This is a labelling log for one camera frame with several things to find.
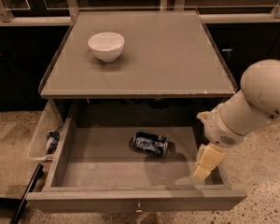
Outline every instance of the drawer handle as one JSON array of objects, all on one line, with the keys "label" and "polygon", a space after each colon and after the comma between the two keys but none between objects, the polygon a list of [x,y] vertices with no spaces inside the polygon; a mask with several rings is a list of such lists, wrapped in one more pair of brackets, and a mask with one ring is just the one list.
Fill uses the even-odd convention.
[{"label": "drawer handle", "polygon": [[233,49],[222,49],[222,52],[232,52]]},{"label": "drawer handle", "polygon": [[140,204],[140,202],[138,202],[136,214],[142,214],[142,213],[143,213],[143,211],[141,210],[141,204]]}]

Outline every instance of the drawer front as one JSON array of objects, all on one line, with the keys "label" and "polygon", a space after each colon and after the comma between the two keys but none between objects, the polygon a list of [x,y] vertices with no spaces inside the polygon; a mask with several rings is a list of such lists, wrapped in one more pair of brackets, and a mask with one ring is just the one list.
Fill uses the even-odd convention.
[{"label": "drawer front", "polygon": [[232,189],[180,192],[47,192],[30,193],[27,200],[45,213],[66,212],[162,212],[231,210],[245,198],[245,192]]}]

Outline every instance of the blue can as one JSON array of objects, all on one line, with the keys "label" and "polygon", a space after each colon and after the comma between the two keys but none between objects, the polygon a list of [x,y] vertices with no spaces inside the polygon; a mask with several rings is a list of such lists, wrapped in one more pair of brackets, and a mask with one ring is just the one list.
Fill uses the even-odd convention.
[{"label": "blue can", "polygon": [[167,151],[168,141],[162,135],[138,132],[133,138],[133,146],[138,150],[162,157]]}]

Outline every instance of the crushed can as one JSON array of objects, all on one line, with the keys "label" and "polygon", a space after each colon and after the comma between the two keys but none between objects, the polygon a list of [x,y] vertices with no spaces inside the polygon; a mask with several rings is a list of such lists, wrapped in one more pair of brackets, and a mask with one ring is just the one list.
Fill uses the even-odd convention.
[{"label": "crushed can", "polygon": [[53,154],[56,151],[60,139],[60,131],[49,131],[47,133],[47,154]]},{"label": "crushed can", "polygon": [[168,141],[162,135],[138,132],[133,138],[133,146],[138,150],[162,157],[167,151]]}]

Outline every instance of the white bowl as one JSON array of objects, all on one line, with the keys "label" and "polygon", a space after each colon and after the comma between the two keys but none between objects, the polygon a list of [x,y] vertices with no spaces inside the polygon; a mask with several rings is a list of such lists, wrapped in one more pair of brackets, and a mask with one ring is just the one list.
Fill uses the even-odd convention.
[{"label": "white bowl", "polygon": [[88,45],[96,58],[111,63],[122,53],[124,38],[116,33],[100,33],[92,36]]}]

